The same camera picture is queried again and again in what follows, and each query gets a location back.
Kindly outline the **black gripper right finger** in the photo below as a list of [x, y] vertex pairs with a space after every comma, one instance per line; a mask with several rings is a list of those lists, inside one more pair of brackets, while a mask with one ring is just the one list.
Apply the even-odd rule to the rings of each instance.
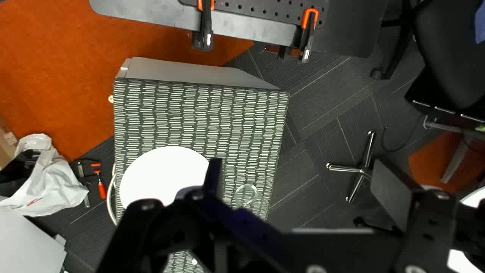
[[360, 220], [372, 232], [355, 250], [355, 273], [458, 273], [449, 265], [454, 250], [484, 270], [483, 203], [469, 206], [443, 190], [422, 187], [387, 161], [360, 173], [392, 226]]

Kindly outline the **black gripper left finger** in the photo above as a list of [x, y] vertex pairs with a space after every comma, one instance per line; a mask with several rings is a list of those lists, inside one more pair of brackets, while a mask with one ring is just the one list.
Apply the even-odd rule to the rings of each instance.
[[213, 158], [204, 185], [181, 190], [169, 206], [134, 202], [96, 273], [163, 273], [178, 252], [192, 253], [208, 273], [277, 273], [251, 231], [258, 218], [221, 199], [222, 170], [224, 159]]

